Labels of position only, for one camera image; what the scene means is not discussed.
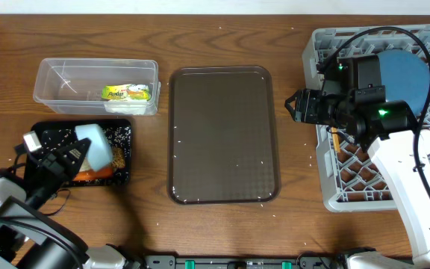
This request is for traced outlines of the light blue rice bowl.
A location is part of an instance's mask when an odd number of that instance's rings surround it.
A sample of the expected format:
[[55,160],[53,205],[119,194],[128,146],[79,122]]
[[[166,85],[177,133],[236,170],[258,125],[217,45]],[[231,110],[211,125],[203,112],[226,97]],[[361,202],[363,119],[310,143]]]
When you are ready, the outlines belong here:
[[88,124],[75,127],[78,140],[89,139],[90,146],[86,157],[91,169],[95,172],[105,168],[113,161],[113,153],[105,137],[105,133],[98,124]]

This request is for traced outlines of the orange carrot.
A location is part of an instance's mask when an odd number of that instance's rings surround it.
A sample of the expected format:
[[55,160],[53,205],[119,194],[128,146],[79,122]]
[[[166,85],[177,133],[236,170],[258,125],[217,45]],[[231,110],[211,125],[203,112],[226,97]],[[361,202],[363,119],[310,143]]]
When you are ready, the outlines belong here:
[[94,170],[85,170],[79,172],[74,178],[75,182],[85,182],[85,181],[95,181],[99,179],[107,179],[113,176],[113,168],[112,167],[104,167],[98,171]]

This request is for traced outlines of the white tissue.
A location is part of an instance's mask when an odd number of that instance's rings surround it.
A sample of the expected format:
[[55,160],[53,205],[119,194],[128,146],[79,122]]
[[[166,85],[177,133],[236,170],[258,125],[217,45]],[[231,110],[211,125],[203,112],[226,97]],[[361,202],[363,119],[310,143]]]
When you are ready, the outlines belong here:
[[127,114],[127,115],[143,115],[146,112],[148,102],[146,101],[116,101],[110,100],[104,103],[105,110],[108,113]]

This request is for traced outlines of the green foil snack wrapper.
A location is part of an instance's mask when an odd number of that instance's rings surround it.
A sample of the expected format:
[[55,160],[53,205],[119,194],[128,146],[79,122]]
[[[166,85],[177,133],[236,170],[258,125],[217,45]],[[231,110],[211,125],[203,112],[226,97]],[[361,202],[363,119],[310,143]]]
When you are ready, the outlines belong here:
[[149,86],[146,84],[107,85],[102,90],[102,98],[109,101],[149,101],[151,97]]

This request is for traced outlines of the blue plate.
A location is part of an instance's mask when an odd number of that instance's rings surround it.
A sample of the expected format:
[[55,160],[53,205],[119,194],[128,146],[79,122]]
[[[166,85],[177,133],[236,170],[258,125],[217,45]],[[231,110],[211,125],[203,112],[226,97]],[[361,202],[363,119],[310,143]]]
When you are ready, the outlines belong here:
[[386,101],[405,101],[415,116],[423,110],[429,91],[429,67],[410,52],[391,49],[377,54]]

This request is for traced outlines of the brown food scrap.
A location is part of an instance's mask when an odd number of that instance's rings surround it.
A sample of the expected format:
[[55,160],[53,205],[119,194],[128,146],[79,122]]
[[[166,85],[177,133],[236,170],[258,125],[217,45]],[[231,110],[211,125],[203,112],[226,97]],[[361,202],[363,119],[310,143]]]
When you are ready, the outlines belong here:
[[111,166],[114,170],[125,168],[125,156],[124,152],[119,147],[112,148],[113,160],[111,162]]

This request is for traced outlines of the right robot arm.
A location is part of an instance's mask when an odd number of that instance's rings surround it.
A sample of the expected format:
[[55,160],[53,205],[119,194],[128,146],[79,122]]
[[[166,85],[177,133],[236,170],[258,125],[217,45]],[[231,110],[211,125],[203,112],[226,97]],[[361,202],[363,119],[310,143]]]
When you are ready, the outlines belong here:
[[412,265],[430,268],[430,130],[422,127],[430,71],[416,55],[388,50],[328,59],[319,90],[284,105],[298,123],[344,130],[384,178],[411,245]]

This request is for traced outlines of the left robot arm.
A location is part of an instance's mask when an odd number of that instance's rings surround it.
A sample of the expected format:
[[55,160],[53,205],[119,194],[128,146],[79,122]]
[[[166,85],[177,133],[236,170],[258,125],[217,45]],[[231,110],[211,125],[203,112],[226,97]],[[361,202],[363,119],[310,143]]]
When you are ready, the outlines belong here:
[[88,138],[50,152],[37,162],[30,180],[16,166],[0,169],[0,268],[12,261],[26,240],[33,246],[17,268],[131,268],[133,261],[115,246],[90,248],[40,208],[78,173],[90,148]]

